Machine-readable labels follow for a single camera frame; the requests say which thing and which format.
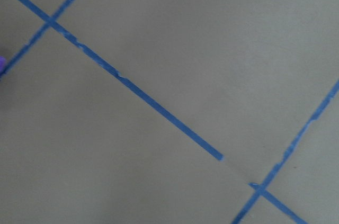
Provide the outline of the blue tape line lengthwise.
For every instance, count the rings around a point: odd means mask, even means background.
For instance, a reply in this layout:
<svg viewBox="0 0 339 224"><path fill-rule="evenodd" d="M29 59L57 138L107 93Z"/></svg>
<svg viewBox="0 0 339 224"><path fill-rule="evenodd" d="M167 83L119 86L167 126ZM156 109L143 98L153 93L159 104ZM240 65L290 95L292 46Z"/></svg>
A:
<svg viewBox="0 0 339 224"><path fill-rule="evenodd" d="M49 22L51 20L57 21L63 12L72 5L75 0L64 0L62 4L57 8L52 16L44 16L43 12L39 12L39 8L33 4L30 0L18 0L27 8L37 12L38 16L42 16L44 24L37 30L37 32L30 38L30 40L14 55L14 57L1 69L1 78L3 78L22 58L30 51L30 49L42 38L45 32L51 28Z"/></svg>

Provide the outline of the purple microfibre towel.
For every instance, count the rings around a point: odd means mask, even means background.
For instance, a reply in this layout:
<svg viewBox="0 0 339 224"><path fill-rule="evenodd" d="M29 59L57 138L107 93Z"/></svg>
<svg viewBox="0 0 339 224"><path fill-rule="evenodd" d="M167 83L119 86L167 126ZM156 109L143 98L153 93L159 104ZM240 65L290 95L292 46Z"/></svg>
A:
<svg viewBox="0 0 339 224"><path fill-rule="evenodd" d="M0 76L2 76L5 72L7 60L5 57L0 56Z"/></svg>

